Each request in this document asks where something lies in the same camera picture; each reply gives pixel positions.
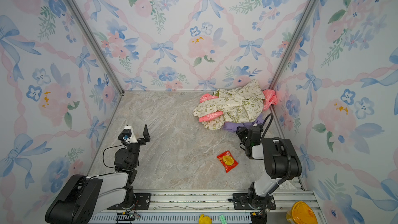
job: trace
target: snack package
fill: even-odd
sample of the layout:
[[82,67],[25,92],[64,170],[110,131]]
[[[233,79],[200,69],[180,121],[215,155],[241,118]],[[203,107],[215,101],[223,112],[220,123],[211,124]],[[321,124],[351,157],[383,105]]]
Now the snack package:
[[238,165],[238,162],[235,161],[234,157],[232,157],[229,151],[223,152],[222,154],[218,155],[217,158],[225,167],[225,171],[227,173]]

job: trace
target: yellow toy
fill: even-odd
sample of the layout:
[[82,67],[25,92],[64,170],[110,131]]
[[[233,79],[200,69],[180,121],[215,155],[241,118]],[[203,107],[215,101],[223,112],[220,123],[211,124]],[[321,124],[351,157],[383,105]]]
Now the yellow toy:
[[202,214],[199,218],[199,224],[211,224],[211,218]]

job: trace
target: mint green object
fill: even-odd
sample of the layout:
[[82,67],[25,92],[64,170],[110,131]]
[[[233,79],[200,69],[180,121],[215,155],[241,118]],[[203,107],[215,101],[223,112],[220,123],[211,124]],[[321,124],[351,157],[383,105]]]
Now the mint green object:
[[220,221],[222,224],[227,224],[224,215],[220,215]]

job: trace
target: yellow bucket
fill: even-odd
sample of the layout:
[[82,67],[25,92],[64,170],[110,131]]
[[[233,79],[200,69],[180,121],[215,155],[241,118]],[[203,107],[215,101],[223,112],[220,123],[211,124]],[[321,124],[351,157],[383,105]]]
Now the yellow bucket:
[[305,202],[296,202],[286,213],[286,220],[291,224],[318,224],[314,212]]

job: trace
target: wall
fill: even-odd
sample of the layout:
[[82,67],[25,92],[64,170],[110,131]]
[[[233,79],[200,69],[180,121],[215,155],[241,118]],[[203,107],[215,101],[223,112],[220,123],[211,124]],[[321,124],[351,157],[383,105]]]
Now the wall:
[[214,90],[252,79],[267,88],[306,6],[306,0],[76,1],[126,90]]
[[398,0],[324,1],[277,85],[277,119],[329,224],[395,224]]
[[119,100],[63,0],[0,2],[0,222],[44,223]]

